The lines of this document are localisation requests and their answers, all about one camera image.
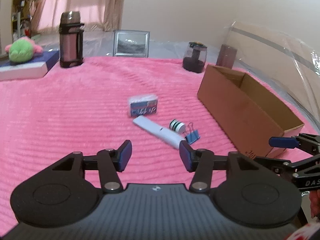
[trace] framed photo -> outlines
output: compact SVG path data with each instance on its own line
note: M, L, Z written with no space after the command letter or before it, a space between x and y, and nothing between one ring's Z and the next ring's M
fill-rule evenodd
M113 41L114 57L148 57L150 32L117 30Z

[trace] binder clip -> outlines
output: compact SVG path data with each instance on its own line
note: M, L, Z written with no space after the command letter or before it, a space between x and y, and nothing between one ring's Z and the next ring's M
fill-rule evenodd
M189 130L189 134L187 134L185 136L188 144L193 144L195 141L200 139L199 132L198 132L198 130L195 130L193 128L193 123L192 122L188 124L188 130Z

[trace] open cardboard box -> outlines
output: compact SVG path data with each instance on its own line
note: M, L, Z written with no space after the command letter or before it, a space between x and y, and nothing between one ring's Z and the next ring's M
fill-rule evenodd
M274 158L272 136L298 135L304 123L279 98L250 75L208 65L198 98L244 155Z

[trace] pink blanket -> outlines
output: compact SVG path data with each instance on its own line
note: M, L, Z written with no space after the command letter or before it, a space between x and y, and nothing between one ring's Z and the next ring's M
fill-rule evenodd
M150 119L165 127L172 119L193 122L201 139L192 147L226 155L234 146L196 96L202 77L182 69L181 60L92 57L71 69L57 64L38 80L0 82L0 235L16 224L9 203L12 190L72 151L92 155L130 139L132 157L119 174L124 186L129 182L189 186L193 174L185 170L179 152L133 125L127 100L139 94L158 95L158 112ZM305 122L302 132L315 133L286 104ZM281 156L292 161L307 157L297 149ZM86 178L99 186L96 172L88 172ZM212 186L224 179L224 171L214 172Z

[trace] pink plush toy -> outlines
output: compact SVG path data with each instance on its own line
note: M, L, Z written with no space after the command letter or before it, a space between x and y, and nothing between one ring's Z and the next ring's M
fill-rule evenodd
M20 38L19 40L29 41L31 43L31 45L33 46L33 53L42 53L43 52L42 47L39 45L36 45L35 41L30 39L27 36L24 36L24 37ZM11 46L12 46L12 44L5 46L5 52L9 53Z
M22 37L11 45L5 47L5 51L9 54L11 62L23 63L32 59L35 53L42 53L42 47L36 45L35 42L28 38Z

